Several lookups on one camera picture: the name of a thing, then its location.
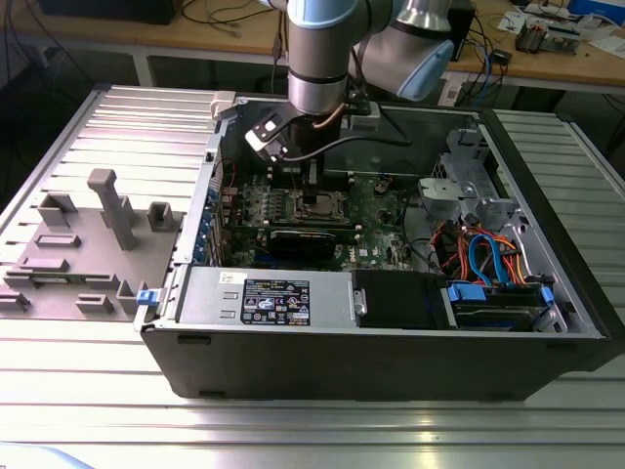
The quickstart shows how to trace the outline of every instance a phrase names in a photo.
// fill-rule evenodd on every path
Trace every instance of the motherboard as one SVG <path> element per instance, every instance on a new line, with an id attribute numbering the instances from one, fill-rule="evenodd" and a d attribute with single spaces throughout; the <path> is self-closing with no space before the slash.
<path id="1" fill-rule="evenodd" d="M 408 192 L 387 175 L 349 177 L 345 191 L 274 188 L 255 175 L 225 191 L 225 265 L 239 268 L 412 270 L 402 236 Z"/>

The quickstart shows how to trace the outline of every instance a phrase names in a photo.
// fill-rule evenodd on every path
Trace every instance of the metal worktable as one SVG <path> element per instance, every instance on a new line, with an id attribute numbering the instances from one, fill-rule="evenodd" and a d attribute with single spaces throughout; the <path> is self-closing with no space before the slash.
<path id="1" fill-rule="evenodd" d="M 212 96 L 93 92 L 0 216 L 0 270 L 20 257 L 40 221 L 33 207 L 46 191 L 98 206 L 86 187 L 95 163 L 115 169 L 118 190 L 134 207 L 145 209 L 157 196 L 187 210 L 213 130 Z M 592 144 L 553 114 L 499 115 L 623 313 L 619 180 L 610 180 Z M 159 129 L 158 138 L 149 129 Z M 559 191 L 582 188 L 584 178 L 595 188 Z M 592 213 L 599 216 L 585 217 Z M 602 241 L 584 247 L 587 236 Z M 98 468 L 141 461 L 166 468 L 573 469 L 622 467 L 625 457 L 622 357 L 592 374 L 570 373 L 522 404 L 192 401 L 173 394 L 131 323 L 2 320 L 0 383 L 0 441 L 50 445 Z"/>

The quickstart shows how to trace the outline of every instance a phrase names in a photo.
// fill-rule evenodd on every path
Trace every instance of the electronic circuit board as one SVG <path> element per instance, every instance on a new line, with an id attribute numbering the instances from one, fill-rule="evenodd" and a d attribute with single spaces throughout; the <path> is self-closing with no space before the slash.
<path id="1" fill-rule="evenodd" d="M 334 272 L 413 269 L 401 236 L 406 193 L 395 190 L 390 179 L 356 176 L 348 191 L 316 191 L 313 200 L 301 190 L 273 189 L 258 176 L 236 192 L 225 222 L 230 234 L 226 258 L 233 267 Z M 275 259 L 266 239 L 277 230 L 330 234 L 336 247 L 324 260 Z"/>

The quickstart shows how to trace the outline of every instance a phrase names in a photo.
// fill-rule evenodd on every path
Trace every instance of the robotic arm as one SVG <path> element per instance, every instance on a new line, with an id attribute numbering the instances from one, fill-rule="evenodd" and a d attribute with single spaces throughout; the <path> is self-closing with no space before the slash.
<path id="1" fill-rule="evenodd" d="M 349 75 L 420 101 L 453 53 L 451 0 L 260 1 L 289 18 L 289 102 L 245 136 L 272 162 L 318 156 L 338 139 Z"/>

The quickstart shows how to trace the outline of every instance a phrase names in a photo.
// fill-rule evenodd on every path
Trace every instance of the white table leg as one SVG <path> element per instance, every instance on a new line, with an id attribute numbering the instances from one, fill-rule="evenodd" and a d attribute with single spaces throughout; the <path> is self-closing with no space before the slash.
<path id="1" fill-rule="evenodd" d="M 147 87 L 155 86 L 156 80 L 154 79 L 154 74 L 149 66 L 147 56 L 143 54 L 133 54 L 133 62 L 135 63 L 135 70 L 137 71 L 139 84 Z"/>
<path id="2" fill-rule="evenodd" d="M 465 82 L 465 73 L 450 73 L 446 77 L 445 86 L 438 99 L 439 106 L 454 107 L 460 95 L 462 84 Z"/>

